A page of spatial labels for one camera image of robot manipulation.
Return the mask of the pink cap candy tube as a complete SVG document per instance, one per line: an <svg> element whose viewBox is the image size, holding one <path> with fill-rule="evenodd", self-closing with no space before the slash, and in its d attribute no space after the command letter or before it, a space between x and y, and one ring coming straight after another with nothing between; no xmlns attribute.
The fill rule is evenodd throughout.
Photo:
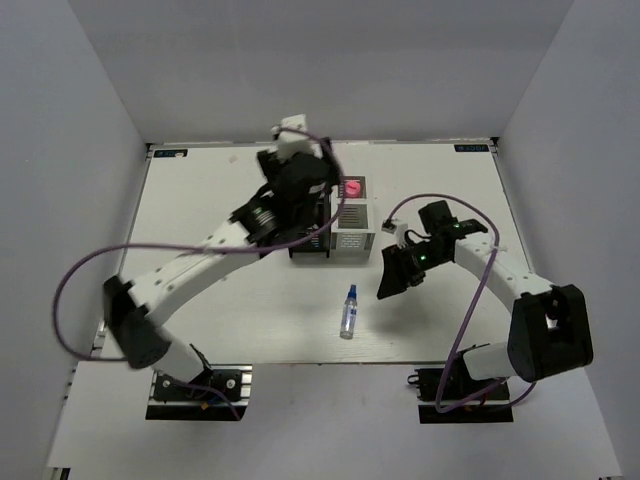
<svg viewBox="0 0 640 480"><path fill-rule="evenodd" d="M360 198L362 186L359 180L348 180L344 184L345 198Z"/></svg>

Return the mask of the blue spray bottle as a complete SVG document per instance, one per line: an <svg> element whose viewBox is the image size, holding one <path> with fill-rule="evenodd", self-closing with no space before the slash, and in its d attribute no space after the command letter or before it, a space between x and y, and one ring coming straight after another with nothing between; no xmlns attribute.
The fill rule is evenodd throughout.
<svg viewBox="0 0 640 480"><path fill-rule="evenodd" d="M357 286L352 284L343 305L339 333L342 339L351 340L353 338L357 318L357 307Z"/></svg>

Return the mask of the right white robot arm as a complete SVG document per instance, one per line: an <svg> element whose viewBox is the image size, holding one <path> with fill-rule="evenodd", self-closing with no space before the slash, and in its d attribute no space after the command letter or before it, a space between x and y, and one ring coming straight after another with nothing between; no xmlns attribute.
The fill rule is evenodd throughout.
<svg viewBox="0 0 640 480"><path fill-rule="evenodd" d="M475 276L510 315L506 341L456 354L463 366L453 371L451 384L459 396L477 397L489 379L518 377L533 383L593 362L586 300L579 288L557 286L533 273L499 249L487 222L459 220L444 200L423 207L419 216L426 233L419 242L408 239L405 225L383 223L396 242L382 251L378 299L418 286L427 271L453 263Z"/></svg>

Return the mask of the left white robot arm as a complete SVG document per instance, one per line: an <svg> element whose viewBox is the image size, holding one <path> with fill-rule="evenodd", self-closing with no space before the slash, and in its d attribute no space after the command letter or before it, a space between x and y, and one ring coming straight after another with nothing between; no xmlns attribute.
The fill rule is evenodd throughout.
<svg viewBox="0 0 640 480"><path fill-rule="evenodd" d="M209 392L212 368L204 355L164 325L214 283L300 240L315 222L319 199L340 181L330 146L320 150L287 160L259 152L266 184L194 250L132 280L115 275L104 282L104 321L130 368L152 368L191 399Z"/></svg>

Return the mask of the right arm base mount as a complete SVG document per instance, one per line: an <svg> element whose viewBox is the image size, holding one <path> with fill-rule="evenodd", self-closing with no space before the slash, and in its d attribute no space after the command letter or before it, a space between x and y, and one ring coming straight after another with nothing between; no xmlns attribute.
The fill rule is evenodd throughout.
<svg viewBox="0 0 640 480"><path fill-rule="evenodd" d="M477 391L486 389L486 392L447 413L438 412L436 394L442 372L442 368L419 368L407 377L407 384L416 390L421 425L500 424L514 421L510 391L505 382L496 385L496 381L491 379L475 381L466 376L454 378L453 373L442 394L442 408L448 408Z"/></svg>

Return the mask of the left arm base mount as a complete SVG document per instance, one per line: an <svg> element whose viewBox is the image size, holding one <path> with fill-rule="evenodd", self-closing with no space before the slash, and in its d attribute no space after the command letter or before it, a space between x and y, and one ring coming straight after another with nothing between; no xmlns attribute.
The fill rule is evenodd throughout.
<svg viewBox="0 0 640 480"><path fill-rule="evenodd" d="M151 421L235 422L248 407L253 367L214 366L207 385L224 395L176 385L163 374L153 376L145 419Z"/></svg>

